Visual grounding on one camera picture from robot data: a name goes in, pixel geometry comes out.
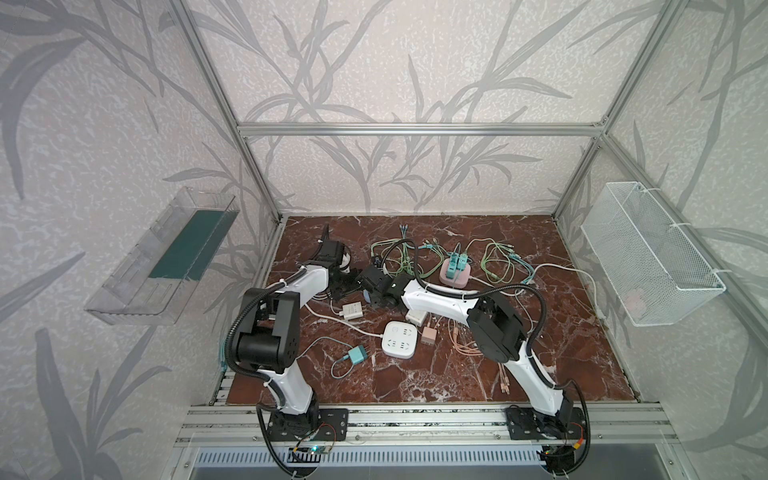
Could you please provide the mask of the pink usb charger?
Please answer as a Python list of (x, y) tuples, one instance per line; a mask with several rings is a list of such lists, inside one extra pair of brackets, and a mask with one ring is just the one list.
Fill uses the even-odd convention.
[(431, 327), (424, 327), (421, 331), (421, 342), (426, 345), (434, 345), (436, 342), (437, 330)]

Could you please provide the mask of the teal usb charger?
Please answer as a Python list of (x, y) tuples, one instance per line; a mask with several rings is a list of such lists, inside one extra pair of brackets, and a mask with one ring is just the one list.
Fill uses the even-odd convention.
[(352, 365), (358, 365), (363, 363), (368, 358), (368, 353), (362, 345), (359, 345), (350, 349), (346, 355), (346, 358), (351, 362)]

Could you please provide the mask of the white usb charger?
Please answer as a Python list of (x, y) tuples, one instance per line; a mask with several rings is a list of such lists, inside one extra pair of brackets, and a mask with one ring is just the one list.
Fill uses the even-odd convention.
[(405, 319), (417, 328), (420, 328), (427, 318), (428, 313), (422, 310), (409, 310), (405, 315)]

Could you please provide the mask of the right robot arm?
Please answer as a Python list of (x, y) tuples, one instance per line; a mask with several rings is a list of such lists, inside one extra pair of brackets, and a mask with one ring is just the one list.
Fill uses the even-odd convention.
[[(485, 291), (457, 290), (407, 273), (391, 276), (373, 265), (357, 276), (357, 283), (377, 306), (423, 311), (466, 325), (480, 353), (510, 371), (541, 419), (561, 424), (570, 421), (573, 400), (543, 369), (533, 351), (547, 317), (546, 301), (536, 288), (510, 284)], [(520, 315), (503, 294), (506, 290), (526, 290), (538, 299), (540, 316), (531, 333), (525, 331)]]

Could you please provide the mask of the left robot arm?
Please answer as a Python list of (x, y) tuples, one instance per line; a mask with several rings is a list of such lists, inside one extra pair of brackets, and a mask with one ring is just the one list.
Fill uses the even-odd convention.
[(316, 403), (314, 390), (296, 364), (301, 309), (349, 274), (345, 245), (322, 239), (299, 269), (266, 288), (251, 288), (224, 340), (224, 359), (235, 373), (262, 381), (275, 400), (274, 411), (306, 415)]

